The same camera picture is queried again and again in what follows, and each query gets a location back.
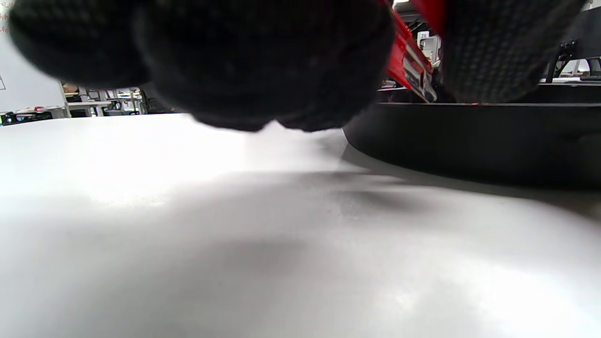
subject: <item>gray surface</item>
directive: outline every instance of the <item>gray surface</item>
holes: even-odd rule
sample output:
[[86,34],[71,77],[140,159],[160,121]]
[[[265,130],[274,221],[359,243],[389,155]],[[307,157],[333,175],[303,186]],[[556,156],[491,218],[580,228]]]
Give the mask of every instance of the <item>gray surface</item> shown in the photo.
[[0,161],[0,337],[601,335],[594,195],[186,115],[27,123],[0,142],[20,144]]

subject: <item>textured black surface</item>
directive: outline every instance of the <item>textured black surface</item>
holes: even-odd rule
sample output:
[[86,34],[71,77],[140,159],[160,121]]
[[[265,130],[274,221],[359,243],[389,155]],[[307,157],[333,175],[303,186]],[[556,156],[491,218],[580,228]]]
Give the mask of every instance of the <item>textured black surface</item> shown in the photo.
[[[448,0],[445,86],[497,102],[531,90],[585,0]],[[154,82],[169,106],[246,131],[339,128],[374,100],[394,36],[376,0],[17,0],[11,36],[87,87]]]
[[342,127],[374,100],[394,36],[373,0],[18,0],[10,24],[52,76],[152,81],[199,121],[246,131]]
[[445,86],[463,102],[532,91],[586,0],[447,0]]

